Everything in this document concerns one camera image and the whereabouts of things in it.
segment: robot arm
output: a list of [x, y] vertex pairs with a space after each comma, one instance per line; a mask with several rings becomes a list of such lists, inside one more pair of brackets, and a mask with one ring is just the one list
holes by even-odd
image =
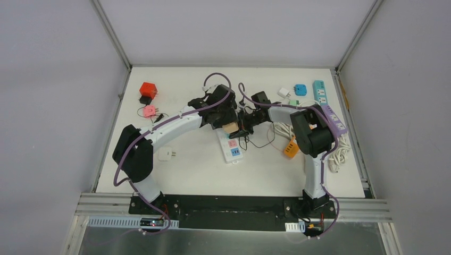
[[[183, 113], [192, 112], [211, 106], [219, 100], [229, 96], [221, 104], [188, 115]], [[244, 137], [252, 134], [253, 127], [263, 122], [282, 122], [293, 125], [296, 141], [300, 150], [306, 154], [306, 187], [303, 197], [309, 201], [310, 210], [314, 210], [326, 204], [329, 197], [321, 186], [321, 157], [331, 148], [333, 143], [332, 133], [324, 120], [317, 116], [311, 109], [297, 110], [285, 107], [257, 106], [252, 113], [244, 110], [236, 112], [235, 93], [224, 85], [219, 85], [211, 95], [204, 98], [196, 98], [188, 103], [178, 114], [174, 115], [177, 120], [162, 125], [158, 130], [149, 132], [154, 125], [137, 129], [132, 125], [125, 127], [113, 152], [113, 159], [119, 164], [126, 154], [126, 149], [141, 135], [148, 133], [144, 139], [139, 140], [125, 155], [121, 169], [127, 174], [137, 191], [152, 202], [161, 195], [160, 188], [151, 176], [153, 169], [153, 157], [151, 156], [160, 147], [172, 139], [190, 130], [201, 128], [210, 124], [213, 129], [222, 128], [226, 125], [235, 124], [235, 129], [230, 133], [231, 138]], [[252, 100], [270, 104], [264, 92], [252, 96]]]

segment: blue power strip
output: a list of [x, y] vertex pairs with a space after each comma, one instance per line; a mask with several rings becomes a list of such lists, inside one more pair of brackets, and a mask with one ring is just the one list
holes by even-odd
[[313, 95], [320, 105], [327, 105], [327, 95], [325, 93], [324, 81], [313, 82]]

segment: power strip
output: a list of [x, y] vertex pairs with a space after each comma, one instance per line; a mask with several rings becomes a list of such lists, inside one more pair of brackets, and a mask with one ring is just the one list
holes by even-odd
[[226, 163], [235, 164], [243, 159], [243, 152], [239, 148], [237, 138], [229, 139], [229, 134], [225, 133], [223, 129], [216, 129], [216, 134]]
[[324, 81], [313, 82], [313, 95], [320, 105], [327, 105], [327, 95], [325, 93]]
[[337, 117], [337, 114], [330, 108], [329, 105], [322, 105], [321, 108], [323, 109], [323, 112], [327, 118], [327, 120], [333, 124], [332, 128], [335, 130], [336, 134], [338, 136], [341, 136], [342, 134], [346, 134], [348, 132], [348, 129], [346, 126], [341, 122], [341, 120]]

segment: white table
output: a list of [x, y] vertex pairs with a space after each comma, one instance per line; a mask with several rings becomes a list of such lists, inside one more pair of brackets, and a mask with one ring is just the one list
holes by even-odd
[[[241, 100], [238, 91], [239, 82], [245, 84], [249, 96], [265, 91], [268, 98], [274, 102], [282, 100], [277, 95], [281, 87], [292, 91], [291, 99], [300, 101], [313, 99], [313, 81], [323, 80], [329, 105], [343, 120], [332, 75], [328, 69], [133, 67], [96, 192], [133, 192], [127, 182], [119, 187], [113, 186], [117, 164], [112, 159], [112, 152], [125, 126], [133, 124], [140, 128], [151, 124], [150, 120], [137, 115], [137, 110], [143, 106], [139, 103], [139, 88], [142, 83], [156, 84], [158, 95], [152, 104], [159, 108], [160, 113], [172, 115], [186, 106], [191, 99], [203, 96], [201, 88], [204, 79], [213, 72], [221, 72], [229, 77], [237, 101]], [[211, 77], [208, 81], [208, 84], [217, 83], [227, 85], [226, 80], [220, 76]], [[298, 83], [307, 86], [307, 96], [294, 96], [293, 86]], [[266, 135], [269, 127], [270, 123], [256, 126], [255, 133], [250, 136], [251, 141], [258, 146], [268, 143]], [[286, 138], [276, 135], [273, 145], [283, 150], [288, 142]], [[155, 153], [154, 169], [151, 173], [163, 193], [211, 196], [302, 195], [305, 184], [302, 153], [288, 159], [271, 144], [258, 149], [249, 143], [242, 161], [237, 164], [226, 164], [216, 133], [209, 125], [188, 132], [167, 146], [172, 147], [177, 155], [170, 161], [161, 162]], [[354, 154], [350, 152], [348, 156], [348, 161], [341, 167], [339, 173], [327, 172], [328, 189], [337, 197], [363, 198], [362, 183]], [[121, 171], [119, 177], [122, 179], [126, 175]]]

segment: white wall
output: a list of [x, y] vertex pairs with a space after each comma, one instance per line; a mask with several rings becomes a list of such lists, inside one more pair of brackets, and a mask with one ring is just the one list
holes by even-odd
[[345, 65], [358, 139], [404, 254], [449, 254], [451, 1], [387, 0]]
[[373, 0], [101, 0], [132, 64], [336, 66]]
[[0, 2], [0, 254], [59, 254], [126, 70], [85, 1]]

